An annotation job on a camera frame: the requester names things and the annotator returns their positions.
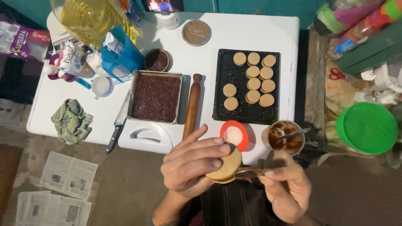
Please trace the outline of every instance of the white table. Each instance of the white table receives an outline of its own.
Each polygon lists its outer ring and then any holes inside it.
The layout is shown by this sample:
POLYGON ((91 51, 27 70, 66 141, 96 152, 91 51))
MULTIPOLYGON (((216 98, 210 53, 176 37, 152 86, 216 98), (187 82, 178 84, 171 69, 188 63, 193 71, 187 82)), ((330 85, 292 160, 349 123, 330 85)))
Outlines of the white table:
MULTIPOLYGON (((152 13, 146 13, 146 20, 142 27, 144 37, 137 39, 137 46, 142 53, 154 48, 163 48, 168 51, 173 58, 170 72, 190 75, 191 83, 188 85, 192 84, 193 74, 199 73, 205 76, 205 89, 201 92, 204 96, 201 97, 198 120, 201 124, 206 123, 209 130, 202 138, 219 136, 220 127, 224 123, 212 119, 219 49, 281 53, 279 120, 294 119, 299 39, 297 17, 181 12, 180 20, 184 23, 177 29, 169 31, 157 25, 152 13), (211 28, 211 39, 203 46, 192 47, 182 39, 181 31, 186 23, 185 20, 192 19, 200 19, 211 28)), ((50 117, 67 98, 77 99, 84 110, 94 116, 92 131, 85 141, 108 144, 114 130, 113 122, 129 87, 129 82, 119 84, 110 96, 95 100, 92 91, 78 83, 68 83, 63 80, 51 81, 42 73, 27 130, 34 134, 56 137, 57 133, 50 117)), ((127 120, 119 138, 119 146, 159 153, 170 151, 168 148, 158 150, 153 149, 152 145, 133 142, 134 139, 130 138, 130 133, 140 124, 138 121, 127 120)), ((181 141, 184 125, 160 124, 160 126, 169 134, 172 146, 181 141)), ((249 144, 248 149, 242 153, 244 164, 255 164, 258 158, 265 158, 269 152, 260 138, 261 132, 267 126, 257 124, 250 124, 250 126, 256 139, 255 144, 249 144)))

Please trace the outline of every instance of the cooking oil bottle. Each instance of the cooking oil bottle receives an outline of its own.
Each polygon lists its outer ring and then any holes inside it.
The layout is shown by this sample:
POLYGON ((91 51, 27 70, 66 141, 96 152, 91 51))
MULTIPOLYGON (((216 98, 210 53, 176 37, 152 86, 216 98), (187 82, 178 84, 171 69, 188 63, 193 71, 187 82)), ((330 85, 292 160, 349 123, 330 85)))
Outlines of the cooking oil bottle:
POLYGON ((101 47, 106 33, 121 24, 134 42, 142 36, 139 28, 123 20, 108 0, 50 0, 54 15, 67 31, 84 44, 101 47))

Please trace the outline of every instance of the floor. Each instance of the floor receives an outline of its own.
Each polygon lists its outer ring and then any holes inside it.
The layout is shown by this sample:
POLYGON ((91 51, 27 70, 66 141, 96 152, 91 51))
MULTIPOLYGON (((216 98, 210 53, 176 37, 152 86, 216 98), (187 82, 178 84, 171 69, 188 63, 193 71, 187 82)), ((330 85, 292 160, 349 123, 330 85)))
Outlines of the floor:
MULTIPOLYGON (((37 185, 50 151, 99 164, 88 199, 92 202, 88 226, 145 224, 166 193, 159 170, 162 154, 117 147, 106 155, 103 145, 69 146, 57 138, 29 134, 25 129, 29 111, 28 106, 18 126, 0 129, 1 143, 24 149, 4 226, 14 223, 20 192, 45 190, 37 185)), ((384 168, 379 159, 340 155, 320 166, 313 163, 306 173, 313 185, 309 213, 323 224, 401 225, 400 169, 384 168)))

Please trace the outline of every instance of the smartphone screen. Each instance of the smartphone screen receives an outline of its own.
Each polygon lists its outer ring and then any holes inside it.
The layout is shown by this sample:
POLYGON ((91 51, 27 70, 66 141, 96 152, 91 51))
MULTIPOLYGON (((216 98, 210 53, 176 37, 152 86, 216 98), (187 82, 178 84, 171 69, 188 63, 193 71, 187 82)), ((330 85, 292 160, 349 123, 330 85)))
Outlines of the smartphone screen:
POLYGON ((183 0, 142 0, 148 12, 183 12, 183 0))

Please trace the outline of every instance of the yellow oil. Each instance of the yellow oil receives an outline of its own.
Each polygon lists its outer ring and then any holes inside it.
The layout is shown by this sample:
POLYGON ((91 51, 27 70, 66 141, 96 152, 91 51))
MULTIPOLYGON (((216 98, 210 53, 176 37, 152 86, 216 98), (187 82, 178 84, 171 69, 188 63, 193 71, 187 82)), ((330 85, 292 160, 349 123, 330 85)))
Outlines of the yellow oil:
POLYGON ((136 37, 142 34, 133 23, 127 24, 107 0, 66 0, 61 20, 65 27, 83 39, 80 41, 97 47, 101 47, 106 33, 119 24, 134 44, 136 37))

